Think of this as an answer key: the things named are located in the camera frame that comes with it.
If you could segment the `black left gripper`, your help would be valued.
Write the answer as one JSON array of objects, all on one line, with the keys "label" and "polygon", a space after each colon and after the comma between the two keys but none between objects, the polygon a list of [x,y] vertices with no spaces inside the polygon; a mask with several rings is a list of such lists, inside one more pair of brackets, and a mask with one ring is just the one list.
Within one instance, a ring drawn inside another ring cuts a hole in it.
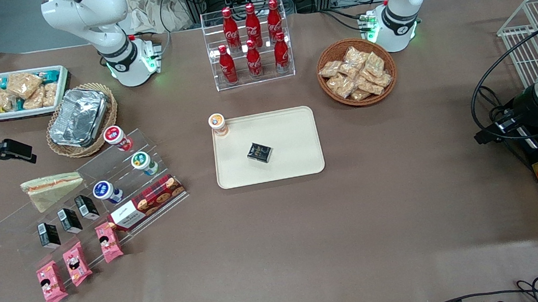
[{"label": "black left gripper", "polygon": [[508,101],[507,109],[492,111],[493,124],[475,134],[478,144],[501,142],[507,139],[506,133],[519,127],[526,128],[530,134],[514,134],[511,139],[538,138],[538,96],[534,85],[530,85],[517,96]]}]

